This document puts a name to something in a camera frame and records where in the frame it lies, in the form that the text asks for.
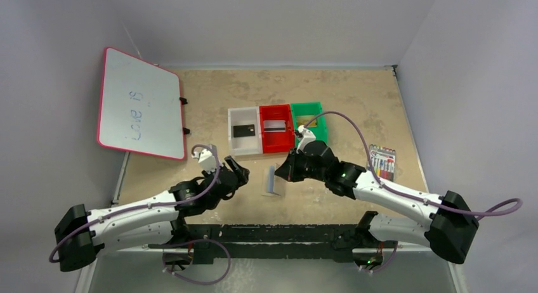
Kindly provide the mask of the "beige leather card holder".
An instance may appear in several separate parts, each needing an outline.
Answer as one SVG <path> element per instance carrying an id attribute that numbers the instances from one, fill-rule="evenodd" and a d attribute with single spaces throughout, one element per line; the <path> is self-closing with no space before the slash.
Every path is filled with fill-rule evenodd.
<path id="1" fill-rule="evenodd" d="M 265 172 L 265 180 L 261 193 L 261 195 L 264 197 L 283 197 L 283 195 L 276 190 L 276 168 L 276 165 L 271 165 Z"/>

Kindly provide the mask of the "red plastic bin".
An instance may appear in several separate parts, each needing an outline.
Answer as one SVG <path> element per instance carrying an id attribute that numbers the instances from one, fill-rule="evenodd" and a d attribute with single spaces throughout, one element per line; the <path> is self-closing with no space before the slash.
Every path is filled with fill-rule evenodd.
<path id="1" fill-rule="evenodd" d="M 288 152 L 294 145 L 290 104 L 259 107 L 263 153 Z"/>

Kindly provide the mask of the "white plastic bin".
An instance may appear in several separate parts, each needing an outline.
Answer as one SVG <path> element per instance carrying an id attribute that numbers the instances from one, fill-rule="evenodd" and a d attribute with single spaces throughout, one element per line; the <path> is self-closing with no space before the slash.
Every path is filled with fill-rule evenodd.
<path id="1" fill-rule="evenodd" d="M 259 107 L 228 109 L 228 145 L 233 156 L 263 153 Z"/>

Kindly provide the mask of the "green plastic bin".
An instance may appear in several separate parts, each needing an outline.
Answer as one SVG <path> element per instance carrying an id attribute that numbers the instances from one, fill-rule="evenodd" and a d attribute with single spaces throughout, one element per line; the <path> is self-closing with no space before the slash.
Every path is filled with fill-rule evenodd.
<path id="1" fill-rule="evenodd" d="M 292 103 L 291 115 L 294 128 L 297 129 L 300 125 L 304 125 L 312 120 L 316 115 L 323 112 L 322 104 L 319 101 Z M 315 135 L 316 140 L 321 140 L 327 143 L 328 131 L 327 124 L 323 117 L 314 119 L 308 129 Z"/>

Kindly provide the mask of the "pack of coloured markers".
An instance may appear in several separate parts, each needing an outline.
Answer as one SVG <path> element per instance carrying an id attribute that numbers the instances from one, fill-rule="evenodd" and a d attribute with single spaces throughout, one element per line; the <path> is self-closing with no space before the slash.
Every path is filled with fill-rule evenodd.
<path id="1" fill-rule="evenodd" d="M 369 145 L 369 155 L 372 169 L 376 175 L 382 179 L 394 181 L 396 151 L 392 148 L 371 144 Z"/>

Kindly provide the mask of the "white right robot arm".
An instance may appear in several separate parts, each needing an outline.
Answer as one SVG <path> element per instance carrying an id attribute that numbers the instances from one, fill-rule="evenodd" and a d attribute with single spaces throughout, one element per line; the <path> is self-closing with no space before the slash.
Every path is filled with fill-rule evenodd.
<path id="1" fill-rule="evenodd" d="M 437 195 L 377 181 L 366 168 L 339 160 L 323 141 L 309 143 L 303 150 L 290 150 L 275 176 L 288 182 L 314 179 L 335 195 L 400 214 L 396 218 L 367 211 L 355 228 L 355 239 L 363 245 L 408 242 L 429 247 L 448 262 L 463 264 L 479 227 L 458 193 Z"/>

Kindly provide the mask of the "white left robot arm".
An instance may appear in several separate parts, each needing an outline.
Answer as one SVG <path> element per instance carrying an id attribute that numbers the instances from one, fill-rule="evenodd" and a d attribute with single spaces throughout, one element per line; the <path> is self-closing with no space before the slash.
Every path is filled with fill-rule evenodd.
<path id="1" fill-rule="evenodd" d="M 165 244 L 187 235 L 186 217 L 213 210 L 249 181 L 250 171 L 231 156 L 215 171 L 182 181 L 148 199 L 106 209 L 68 209 L 56 225 L 49 261 L 62 272 L 81 269 L 99 255 L 143 244 Z"/>

